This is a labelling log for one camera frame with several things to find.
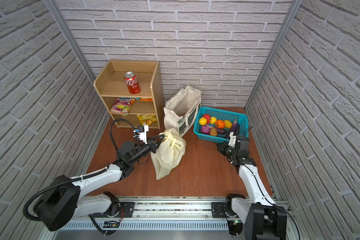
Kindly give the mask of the thin cream plastic bag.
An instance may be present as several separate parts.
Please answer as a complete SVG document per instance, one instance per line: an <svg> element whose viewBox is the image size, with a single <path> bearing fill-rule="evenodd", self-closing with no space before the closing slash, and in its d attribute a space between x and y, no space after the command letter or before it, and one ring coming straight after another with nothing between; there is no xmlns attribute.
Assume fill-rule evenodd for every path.
<svg viewBox="0 0 360 240"><path fill-rule="evenodd" d="M151 153L155 167L156 179L160 180L169 175L171 170L177 167L186 153L186 141L180 136L176 129L165 130L163 142L157 152Z"/></svg>

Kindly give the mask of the canvas tote bag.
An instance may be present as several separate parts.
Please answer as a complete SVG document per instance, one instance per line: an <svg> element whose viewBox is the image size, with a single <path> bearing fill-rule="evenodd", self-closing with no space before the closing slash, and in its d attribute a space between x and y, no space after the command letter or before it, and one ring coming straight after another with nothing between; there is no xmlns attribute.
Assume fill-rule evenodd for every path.
<svg viewBox="0 0 360 240"><path fill-rule="evenodd" d="M187 85L164 107L165 129L175 129L181 137L194 125L202 101L202 91Z"/></svg>

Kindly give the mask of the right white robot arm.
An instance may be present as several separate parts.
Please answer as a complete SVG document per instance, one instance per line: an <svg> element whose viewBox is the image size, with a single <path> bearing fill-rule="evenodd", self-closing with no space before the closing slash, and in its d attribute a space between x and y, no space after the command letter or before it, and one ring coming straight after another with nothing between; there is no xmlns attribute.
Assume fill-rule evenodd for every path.
<svg viewBox="0 0 360 240"><path fill-rule="evenodd" d="M232 136L230 141L217 143L219 153L235 167L245 184L249 200L239 194L228 194L225 214L232 236L245 234L246 240L285 240L287 238L287 212L278 207L267 192L254 159L249 157L249 138Z"/></svg>

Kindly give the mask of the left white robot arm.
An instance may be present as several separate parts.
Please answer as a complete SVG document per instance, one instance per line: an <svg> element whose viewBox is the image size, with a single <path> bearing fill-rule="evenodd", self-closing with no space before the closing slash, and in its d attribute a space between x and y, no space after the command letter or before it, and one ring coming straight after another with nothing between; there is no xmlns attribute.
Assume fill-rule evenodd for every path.
<svg viewBox="0 0 360 240"><path fill-rule="evenodd" d="M23 208L24 216L32 221L41 221L50 231L64 227L70 220L94 214L114 217L123 214L120 200L110 192L97 196L89 193L110 183L128 177L134 165L150 153L155 153L165 135L148 138L136 145L127 141L117 150L116 160L106 167L79 177L57 177L49 187L32 196Z"/></svg>

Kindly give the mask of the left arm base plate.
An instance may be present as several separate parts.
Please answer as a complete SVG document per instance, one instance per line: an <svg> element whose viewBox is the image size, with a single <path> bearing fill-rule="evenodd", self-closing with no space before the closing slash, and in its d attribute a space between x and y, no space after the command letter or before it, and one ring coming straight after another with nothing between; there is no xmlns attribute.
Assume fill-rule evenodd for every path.
<svg viewBox="0 0 360 240"><path fill-rule="evenodd" d="M94 218L116 218L121 219L122 214L123 218L132 218L134 212L135 203L134 202L119 202L117 205L112 204L110 209L104 213L95 213L92 214Z"/></svg>

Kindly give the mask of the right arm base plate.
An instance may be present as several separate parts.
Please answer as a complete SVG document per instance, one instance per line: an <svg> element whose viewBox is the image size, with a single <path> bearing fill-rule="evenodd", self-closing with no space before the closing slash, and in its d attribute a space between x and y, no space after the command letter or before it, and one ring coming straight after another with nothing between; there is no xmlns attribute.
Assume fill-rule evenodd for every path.
<svg viewBox="0 0 360 240"><path fill-rule="evenodd" d="M229 203L212 202L212 216L213 218L228 218L245 220L251 204L245 199L234 198Z"/></svg>

